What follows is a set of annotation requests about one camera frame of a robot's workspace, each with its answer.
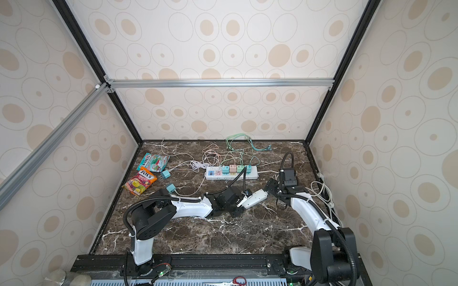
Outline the teal charger plug small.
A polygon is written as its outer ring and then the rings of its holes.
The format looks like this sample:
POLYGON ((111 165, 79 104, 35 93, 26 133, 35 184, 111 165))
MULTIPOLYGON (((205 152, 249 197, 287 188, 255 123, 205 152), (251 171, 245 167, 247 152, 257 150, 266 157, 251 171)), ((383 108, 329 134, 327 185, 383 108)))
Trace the teal charger plug small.
POLYGON ((163 179, 168 179, 171 176, 171 173, 169 170, 164 170, 161 172, 161 176, 163 177, 163 179))

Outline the light green charger plug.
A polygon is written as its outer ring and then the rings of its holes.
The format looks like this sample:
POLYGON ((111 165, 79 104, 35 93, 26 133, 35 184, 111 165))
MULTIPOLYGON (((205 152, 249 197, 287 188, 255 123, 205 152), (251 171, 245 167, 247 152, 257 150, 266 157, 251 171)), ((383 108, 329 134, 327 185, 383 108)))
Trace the light green charger plug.
POLYGON ((237 165, 237 170, 236 170, 236 172, 237 172, 237 173, 241 173, 241 172, 243 171, 244 168, 245 168, 244 165, 237 165))

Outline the teal candy bag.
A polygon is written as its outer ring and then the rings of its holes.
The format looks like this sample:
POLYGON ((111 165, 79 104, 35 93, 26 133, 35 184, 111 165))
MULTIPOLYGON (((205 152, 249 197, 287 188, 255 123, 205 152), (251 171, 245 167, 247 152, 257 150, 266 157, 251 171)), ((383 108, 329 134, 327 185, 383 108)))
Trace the teal candy bag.
POLYGON ((152 155, 146 153, 142 158, 137 171, 146 169, 149 172, 163 172, 169 162, 170 156, 167 155, 152 155))

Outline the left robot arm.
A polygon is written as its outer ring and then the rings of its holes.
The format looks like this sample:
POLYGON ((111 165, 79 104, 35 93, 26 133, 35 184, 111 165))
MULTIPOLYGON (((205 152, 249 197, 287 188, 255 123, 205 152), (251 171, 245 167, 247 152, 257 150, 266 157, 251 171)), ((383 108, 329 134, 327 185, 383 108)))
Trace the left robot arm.
POLYGON ((198 198, 187 198, 168 194, 160 189, 147 199, 130 205, 123 215, 123 223, 131 238, 131 254, 134 263, 141 266, 153 261, 153 243, 166 225, 175 218, 216 217, 224 213, 240 216, 246 189, 247 167, 244 167, 224 189, 204 194, 198 198))

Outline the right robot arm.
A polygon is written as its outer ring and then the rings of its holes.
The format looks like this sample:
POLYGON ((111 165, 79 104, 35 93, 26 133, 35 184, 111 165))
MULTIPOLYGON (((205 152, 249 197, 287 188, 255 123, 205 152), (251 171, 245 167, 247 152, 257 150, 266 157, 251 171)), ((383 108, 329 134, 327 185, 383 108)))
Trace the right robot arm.
POLYGON ((289 250, 292 264, 311 271, 313 280, 321 284, 347 281, 356 285, 360 270, 355 235, 329 218, 311 191, 299 185, 291 151, 282 158, 278 178, 270 179, 266 189, 297 212, 312 233, 310 248, 289 250))

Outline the white multicolour power strip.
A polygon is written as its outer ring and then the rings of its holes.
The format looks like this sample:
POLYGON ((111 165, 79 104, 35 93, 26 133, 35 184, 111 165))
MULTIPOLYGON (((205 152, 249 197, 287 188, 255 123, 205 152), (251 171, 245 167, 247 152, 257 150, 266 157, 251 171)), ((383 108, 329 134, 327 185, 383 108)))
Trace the white multicolour power strip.
MULTIPOLYGON (((216 181, 229 181, 235 179, 239 173, 229 173, 223 174, 221 171, 221 166, 209 166, 206 169, 205 178, 207 180, 216 180, 216 181)), ((246 174, 247 180, 256 180, 259 178, 258 170, 256 166, 251 166, 252 171, 250 174, 246 174)))

